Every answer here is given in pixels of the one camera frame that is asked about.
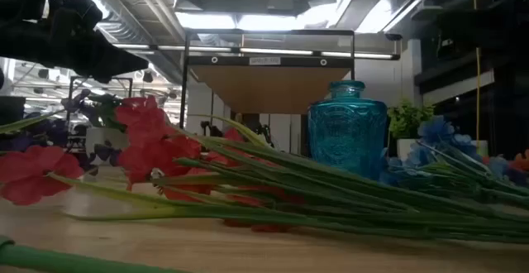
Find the long hanging linear light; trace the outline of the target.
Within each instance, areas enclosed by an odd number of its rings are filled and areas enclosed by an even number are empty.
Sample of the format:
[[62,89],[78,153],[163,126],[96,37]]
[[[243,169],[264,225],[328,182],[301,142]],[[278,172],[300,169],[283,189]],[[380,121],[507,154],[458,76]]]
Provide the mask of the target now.
[[[115,47],[123,50],[135,51],[185,51],[184,45],[145,45],[145,44],[114,44]],[[299,55],[317,56],[331,58],[351,58],[361,60],[399,60],[398,54],[380,54],[369,52],[340,52],[340,51],[320,51],[320,50],[286,50],[272,48],[251,48],[251,47],[220,47],[220,46],[195,46],[191,45],[190,52],[196,53],[232,53],[232,54],[270,54],[270,55]]]

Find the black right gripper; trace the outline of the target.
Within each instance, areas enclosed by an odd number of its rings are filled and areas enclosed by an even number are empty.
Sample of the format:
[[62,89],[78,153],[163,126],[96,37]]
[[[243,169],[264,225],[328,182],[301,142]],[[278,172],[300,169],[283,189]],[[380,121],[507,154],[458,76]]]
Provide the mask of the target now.
[[[488,22],[492,13],[492,33]],[[527,51],[529,43],[529,0],[492,0],[488,8],[457,9],[441,12],[438,27],[442,34],[455,41],[485,44],[487,49],[516,52]]]

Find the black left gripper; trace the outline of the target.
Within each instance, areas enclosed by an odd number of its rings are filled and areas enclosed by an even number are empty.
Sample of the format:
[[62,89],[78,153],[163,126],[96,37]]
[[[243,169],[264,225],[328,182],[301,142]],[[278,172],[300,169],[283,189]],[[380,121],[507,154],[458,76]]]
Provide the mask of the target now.
[[114,76],[148,68],[149,61],[112,45],[100,31],[73,33],[53,40],[48,28],[24,29],[24,59],[63,66],[108,83]]

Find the thick green flower stem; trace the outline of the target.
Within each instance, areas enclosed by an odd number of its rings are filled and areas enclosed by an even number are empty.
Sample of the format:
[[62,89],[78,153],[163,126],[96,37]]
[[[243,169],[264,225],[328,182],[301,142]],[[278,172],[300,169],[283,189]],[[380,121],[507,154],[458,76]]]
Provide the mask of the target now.
[[11,238],[4,236],[0,236],[0,266],[12,266],[45,273],[188,273],[175,269],[18,246]]

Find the blue embossed glass vase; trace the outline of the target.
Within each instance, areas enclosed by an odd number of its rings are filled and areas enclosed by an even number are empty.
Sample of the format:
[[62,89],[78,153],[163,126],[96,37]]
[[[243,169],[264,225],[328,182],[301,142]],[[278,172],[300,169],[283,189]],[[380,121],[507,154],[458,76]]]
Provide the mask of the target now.
[[307,113],[311,157],[367,179],[377,180],[388,119],[385,103],[362,98],[365,84],[355,80],[329,83],[330,97]]

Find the large leafy plant white pot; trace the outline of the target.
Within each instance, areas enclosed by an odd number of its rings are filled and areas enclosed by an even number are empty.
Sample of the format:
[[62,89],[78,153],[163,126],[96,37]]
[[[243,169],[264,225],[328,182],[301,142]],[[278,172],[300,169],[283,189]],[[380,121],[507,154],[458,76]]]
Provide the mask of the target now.
[[121,104],[121,98],[108,93],[89,95],[83,100],[80,112],[90,124],[85,138],[90,167],[117,166],[117,157],[129,145],[126,125],[120,123],[115,114]]

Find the purple artificial flower bunch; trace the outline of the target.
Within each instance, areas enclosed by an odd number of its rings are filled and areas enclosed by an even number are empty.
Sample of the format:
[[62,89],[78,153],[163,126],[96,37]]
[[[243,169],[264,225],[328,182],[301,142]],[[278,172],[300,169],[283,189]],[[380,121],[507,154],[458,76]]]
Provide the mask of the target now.
[[[32,123],[13,132],[0,133],[0,155],[9,151],[26,151],[32,145],[59,146],[68,153],[73,152],[77,145],[85,148],[86,131],[89,128],[88,122],[78,123],[70,130],[67,122],[62,118],[45,117],[39,122]],[[88,156],[78,157],[80,165],[85,170],[90,170]]]

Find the small green plant white pot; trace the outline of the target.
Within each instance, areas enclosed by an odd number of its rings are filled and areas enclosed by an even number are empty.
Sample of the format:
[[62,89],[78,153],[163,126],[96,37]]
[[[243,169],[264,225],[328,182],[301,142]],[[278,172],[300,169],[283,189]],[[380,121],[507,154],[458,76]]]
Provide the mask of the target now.
[[396,141],[397,156],[400,160],[407,159],[407,155],[412,150],[412,144],[419,138],[418,128],[433,116],[433,105],[416,107],[407,99],[403,99],[398,106],[388,109],[388,130]]

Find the dark computer monitor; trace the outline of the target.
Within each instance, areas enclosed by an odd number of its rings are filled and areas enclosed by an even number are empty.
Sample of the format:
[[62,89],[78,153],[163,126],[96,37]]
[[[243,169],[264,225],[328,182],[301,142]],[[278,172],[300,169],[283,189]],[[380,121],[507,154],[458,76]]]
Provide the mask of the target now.
[[0,96],[0,126],[22,120],[25,103],[24,97]]

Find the black metal wood shelf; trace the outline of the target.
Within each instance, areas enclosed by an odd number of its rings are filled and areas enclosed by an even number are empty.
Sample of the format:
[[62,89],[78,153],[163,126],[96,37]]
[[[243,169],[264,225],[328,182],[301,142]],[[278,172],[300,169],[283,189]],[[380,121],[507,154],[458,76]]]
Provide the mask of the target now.
[[[327,95],[327,85],[355,73],[355,58],[331,58],[299,55],[232,54],[190,52],[192,37],[197,34],[246,35],[239,29],[192,29],[185,33],[183,52],[182,99],[180,126],[195,132],[193,122],[198,112],[187,112],[188,76],[211,89],[210,103],[219,97],[238,113],[284,114],[292,117],[307,112],[311,103]],[[348,36],[350,53],[355,53],[353,31],[294,30],[287,36]]]

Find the red artificial flower bunch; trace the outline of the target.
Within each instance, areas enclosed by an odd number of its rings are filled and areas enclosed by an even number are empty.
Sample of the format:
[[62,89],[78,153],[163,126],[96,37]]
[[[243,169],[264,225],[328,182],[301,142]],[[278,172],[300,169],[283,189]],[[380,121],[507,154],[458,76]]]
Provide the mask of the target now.
[[[447,199],[368,180],[246,141],[193,136],[170,126],[152,98],[117,109],[129,146],[118,157],[129,184],[156,196],[82,181],[79,161],[57,146],[0,156],[0,198],[31,205],[73,187],[145,206],[130,219],[219,218],[236,227],[309,227],[403,238],[529,244],[529,211]],[[149,181],[153,168],[165,177]]]

